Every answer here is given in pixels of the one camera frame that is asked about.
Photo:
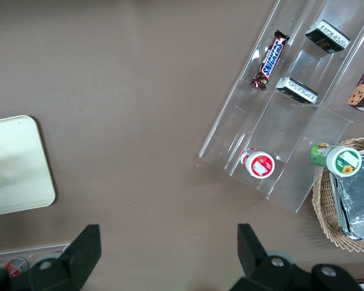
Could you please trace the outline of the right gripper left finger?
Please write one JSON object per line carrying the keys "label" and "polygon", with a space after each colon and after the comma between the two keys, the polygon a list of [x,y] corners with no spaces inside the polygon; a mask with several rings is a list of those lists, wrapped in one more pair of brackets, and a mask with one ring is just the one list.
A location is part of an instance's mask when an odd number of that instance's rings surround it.
{"label": "right gripper left finger", "polygon": [[100,257],[100,227],[90,224],[58,258],[40,260],[12,278],[10,290],[81,290]]}

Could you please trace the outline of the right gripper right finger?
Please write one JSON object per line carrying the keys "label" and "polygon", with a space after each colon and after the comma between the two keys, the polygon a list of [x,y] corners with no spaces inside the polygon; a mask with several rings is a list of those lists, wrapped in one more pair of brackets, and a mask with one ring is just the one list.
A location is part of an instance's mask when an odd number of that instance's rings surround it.
{"label": "right gripper right finger", "polygon": [[280,255],[268,255],[250,224],[237,229],[238,258],[244,271],[232,290],[312,290],[311,274]]}

